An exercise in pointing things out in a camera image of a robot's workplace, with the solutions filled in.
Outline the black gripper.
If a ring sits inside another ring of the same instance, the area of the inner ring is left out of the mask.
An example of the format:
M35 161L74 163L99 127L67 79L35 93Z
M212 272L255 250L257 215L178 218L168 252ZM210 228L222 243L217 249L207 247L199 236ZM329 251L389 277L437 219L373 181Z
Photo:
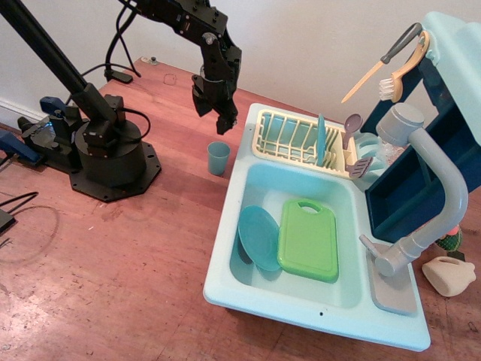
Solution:
M201 73L192 77L192 100L198 116L211 111L219 115L216 133L224 135L237 124L234 93L241 69L242 50L228 33L205 32L200 41L204 64Z

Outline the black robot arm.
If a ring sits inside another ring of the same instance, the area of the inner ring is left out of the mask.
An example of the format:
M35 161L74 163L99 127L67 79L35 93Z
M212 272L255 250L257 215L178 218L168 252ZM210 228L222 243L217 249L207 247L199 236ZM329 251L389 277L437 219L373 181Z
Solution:
M170 26L197 44L203 71L192 78L192 97L199 116L215 111L216 131L223 135L237 122L234 93L241 70L242 51L230 39L228 17L208 1L137 1L134 13ZM1 14L17 34L70 92L93 125L111 128L116 115L99 91L80 75L66 55L21 1L3 1Z

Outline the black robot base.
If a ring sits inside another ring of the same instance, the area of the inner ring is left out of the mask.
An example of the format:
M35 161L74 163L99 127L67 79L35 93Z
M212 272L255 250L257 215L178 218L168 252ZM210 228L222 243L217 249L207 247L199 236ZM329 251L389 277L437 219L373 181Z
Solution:
M127 144L121 138L107 154L96 156L83 137L86 129L81 126L74 138L81 169L69 174L72 189L103 202L145 193L162 170L153 146L145 141Z

